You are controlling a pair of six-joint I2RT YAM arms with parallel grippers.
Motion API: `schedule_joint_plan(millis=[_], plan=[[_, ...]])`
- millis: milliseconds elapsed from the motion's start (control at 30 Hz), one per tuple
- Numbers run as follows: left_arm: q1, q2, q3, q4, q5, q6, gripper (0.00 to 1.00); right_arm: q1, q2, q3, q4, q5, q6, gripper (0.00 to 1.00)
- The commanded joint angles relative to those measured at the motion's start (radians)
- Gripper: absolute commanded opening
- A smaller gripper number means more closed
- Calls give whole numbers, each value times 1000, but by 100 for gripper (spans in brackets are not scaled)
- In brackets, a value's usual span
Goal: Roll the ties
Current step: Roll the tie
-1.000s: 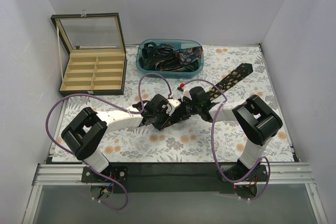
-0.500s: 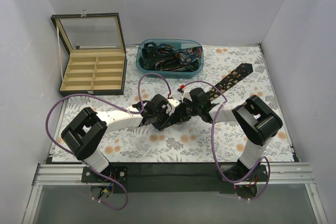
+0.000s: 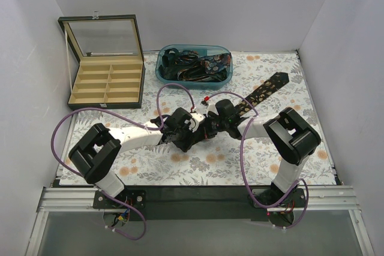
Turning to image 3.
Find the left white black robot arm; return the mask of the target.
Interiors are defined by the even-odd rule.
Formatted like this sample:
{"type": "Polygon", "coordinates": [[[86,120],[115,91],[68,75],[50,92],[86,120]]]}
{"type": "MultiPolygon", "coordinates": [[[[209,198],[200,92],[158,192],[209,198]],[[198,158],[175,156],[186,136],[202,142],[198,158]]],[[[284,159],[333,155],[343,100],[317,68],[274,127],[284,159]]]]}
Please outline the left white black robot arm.
{"type": "Polygon", "coordinates": [[[176,109],[165,118],[164,124],[154,120],[143,127],[106,128],[93,125],[73,146],[68,156],[86,183],[107,194],[107,201],[115,208],[123,207],[128,200],[123,181],[112,171],[120,153],[145,146],[158,146],[189,138],[204,121],[204,115],[176,109]]]}

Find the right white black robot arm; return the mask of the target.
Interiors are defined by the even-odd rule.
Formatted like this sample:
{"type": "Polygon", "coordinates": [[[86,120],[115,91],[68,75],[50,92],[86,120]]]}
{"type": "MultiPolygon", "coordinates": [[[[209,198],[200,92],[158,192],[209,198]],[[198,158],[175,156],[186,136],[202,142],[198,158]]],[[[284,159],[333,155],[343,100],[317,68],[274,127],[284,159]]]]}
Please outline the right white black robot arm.
{"type": "Polygon", "coordinates": [[[240,152],[241,174],[254,204],[265,209],[288,205],[307,159],[321,143],[317,131],[291,107],[271,117],[245,118],[230,100],[203,103],[207,106],[203,123],[207,137],[225,131],[231,138],[241,141],[241,149],[246,139],[266,137],[272,141],[282,160],[270,187],[258,195],[252,192],[245,175],[243,152],[240,152]]]}

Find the black gold floral tie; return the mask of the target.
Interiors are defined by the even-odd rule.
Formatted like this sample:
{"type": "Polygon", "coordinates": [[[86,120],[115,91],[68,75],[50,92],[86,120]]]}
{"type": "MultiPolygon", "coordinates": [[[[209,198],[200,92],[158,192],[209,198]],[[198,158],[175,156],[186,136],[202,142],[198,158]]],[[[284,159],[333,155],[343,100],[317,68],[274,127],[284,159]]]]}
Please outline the black gold floral tie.
{"type": "MultiPolygon", "coordinates": [[[[288,84],[289,76],[287,73],[277,72],[273,74],[269,79],[263,82],[257,89],[255,89],[251,94],[245,97],[244,100],[235,106],[237,112],[239,112],[240,117],[243,117],[243,121],[246,120],[244,115],[254,109],[258,104],[266,100],[273,93],[277,92],[284,85],[288,84]]],[[[195,141],[194,144],[197,144],[197,131],[194,132],[195,141]]]]}

